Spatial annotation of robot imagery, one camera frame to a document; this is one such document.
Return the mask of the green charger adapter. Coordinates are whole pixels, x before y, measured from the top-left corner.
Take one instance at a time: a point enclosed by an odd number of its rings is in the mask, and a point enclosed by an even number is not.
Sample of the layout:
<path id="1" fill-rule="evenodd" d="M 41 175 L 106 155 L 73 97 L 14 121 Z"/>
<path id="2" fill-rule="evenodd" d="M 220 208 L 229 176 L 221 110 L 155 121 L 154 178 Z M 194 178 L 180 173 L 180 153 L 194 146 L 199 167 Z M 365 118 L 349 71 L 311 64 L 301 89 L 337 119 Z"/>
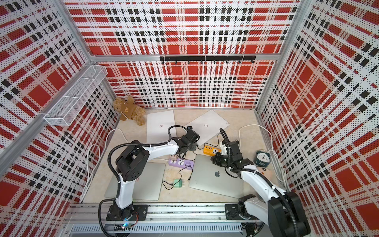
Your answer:
<path id="1" fill-rule="evenodd" d="M 173 188 L 181 188 L 183 185 L 182 179 L 175 179 L 173 182 Z"/>

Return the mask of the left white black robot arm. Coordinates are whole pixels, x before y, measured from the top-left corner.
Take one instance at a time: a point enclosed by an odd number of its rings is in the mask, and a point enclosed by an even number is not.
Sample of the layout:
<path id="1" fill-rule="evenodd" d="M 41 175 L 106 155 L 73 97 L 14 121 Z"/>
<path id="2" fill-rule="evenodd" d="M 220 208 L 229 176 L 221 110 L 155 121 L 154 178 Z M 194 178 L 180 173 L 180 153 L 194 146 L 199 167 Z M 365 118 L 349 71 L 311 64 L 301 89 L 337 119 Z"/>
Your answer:
<path id="1" fill-rule="evenodd" d="M 183 155 L 195 151 L 200 136 L 191 126 L 183 128 L 186 134 L 172 137 L 167 130 L 168 140 L 160 143 L 144 144 L 137 140 L 115 146 L 108 154 L 108 166 L 116 177 L 117 190 L 114 198 L 102 200 L 98 207 L 98 220 L 101 222 L 102 203 L 112 202 L 106 217 L 107 221 L 144 221 L 147 216 L 147 205 L 133 205 L 133 190 L 137 178 L 142 174 L 148 161 L 168 155 Z"/>

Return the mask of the pink charger adapter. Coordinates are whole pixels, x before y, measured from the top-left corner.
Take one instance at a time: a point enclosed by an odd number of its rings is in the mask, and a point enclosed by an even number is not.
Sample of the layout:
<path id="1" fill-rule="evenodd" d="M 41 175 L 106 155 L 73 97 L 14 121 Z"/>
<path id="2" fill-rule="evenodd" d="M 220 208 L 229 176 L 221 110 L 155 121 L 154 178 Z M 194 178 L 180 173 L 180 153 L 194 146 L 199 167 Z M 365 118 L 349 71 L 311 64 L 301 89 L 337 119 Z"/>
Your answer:
<path id="1" fill-rule="evenodd" d="M 170 159 L 173 160 L 173 161 L 176 161 L 178 159 L 178 157 L 177 157 L 177 155 L 171 155 Z"/>

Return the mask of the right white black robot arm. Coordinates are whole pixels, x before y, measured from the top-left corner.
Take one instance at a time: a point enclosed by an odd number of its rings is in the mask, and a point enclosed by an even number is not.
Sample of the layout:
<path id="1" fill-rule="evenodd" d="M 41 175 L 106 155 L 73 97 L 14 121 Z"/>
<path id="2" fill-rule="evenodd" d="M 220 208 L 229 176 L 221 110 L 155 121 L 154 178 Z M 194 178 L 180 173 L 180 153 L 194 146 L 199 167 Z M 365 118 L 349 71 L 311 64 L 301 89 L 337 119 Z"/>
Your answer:
<path id="1" fill-rule="evenodd" d="M 228 211 L 228 218 L 256 218 L 269 227 L 274 237 L 304 237 L 310 234 L 311 227 L 297 194 L 279 188 L 251 160 L 243 158 L 239 142 L 224 140 L 221 149 L 211 158 L 212 163 L 236 174 L 259 195 L 239 198 L 236 210 Z"/>

